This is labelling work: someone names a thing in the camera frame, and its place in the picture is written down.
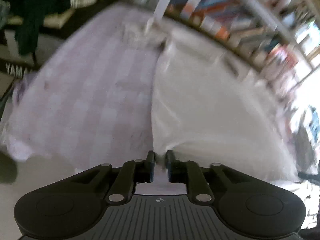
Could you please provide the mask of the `cream t-shirt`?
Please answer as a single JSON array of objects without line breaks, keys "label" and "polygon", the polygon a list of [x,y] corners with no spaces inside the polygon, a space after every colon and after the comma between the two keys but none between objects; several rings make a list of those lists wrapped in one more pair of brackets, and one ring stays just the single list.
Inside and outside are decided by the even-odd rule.
[{"label": "cream t-shirt", "polygon": [[271,121],[268,93],[235,77],[231,55],[172,22],[127,23],[137,49],[161,48],[153,78],[153,150],[181,161],[221,163],[264,181],[296,181],[294,156]]}]

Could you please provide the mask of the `pink checkered cartoon tablecloth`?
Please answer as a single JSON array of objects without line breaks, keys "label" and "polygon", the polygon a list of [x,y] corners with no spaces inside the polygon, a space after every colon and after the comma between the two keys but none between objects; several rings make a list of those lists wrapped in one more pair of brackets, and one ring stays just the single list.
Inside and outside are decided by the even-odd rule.
[{"label": "pink checkered cartoon tablecloth", "polygon": [[1,135],[8,155],[59,159],[76,171],[145,158],[153,150],[153,78],[162,49],[134,48],[124,26],[148,20],[149,12],[116,3],[70,37],[14,95]]}]

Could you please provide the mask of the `row of leaning books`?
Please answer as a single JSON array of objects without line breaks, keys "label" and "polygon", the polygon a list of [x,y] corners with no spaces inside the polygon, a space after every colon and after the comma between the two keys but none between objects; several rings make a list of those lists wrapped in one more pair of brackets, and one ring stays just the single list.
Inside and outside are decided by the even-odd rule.
[{"label": "row of leaning books", "polygon": [[165,14],[219,42],[269,82],[297,80],[295,41],[256,0],[170,0]]}]

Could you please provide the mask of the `white bookshelf frame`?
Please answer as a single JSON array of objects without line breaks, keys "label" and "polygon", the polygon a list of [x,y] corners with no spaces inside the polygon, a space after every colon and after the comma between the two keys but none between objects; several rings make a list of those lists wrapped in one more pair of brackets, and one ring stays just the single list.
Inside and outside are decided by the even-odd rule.
[{"label": "white bookshelf frame", "polygon": [[[307,59],[300,45],[296,42],[292,33],[283,25],[278,16],[276,16],[271,9],[264,5],[260,0],[240,0],[251,11],[251,13],[260,17],[260,19],[273,31],[278,31],[283,39],[288,42],[300,56],[300,59],[304,61],[311,70],[314,67],[309,59]],[[170,0],[149,0],[148,6],[154,9],[153,16],[156,19],[163,17],[166,8],[169,5]]]}]

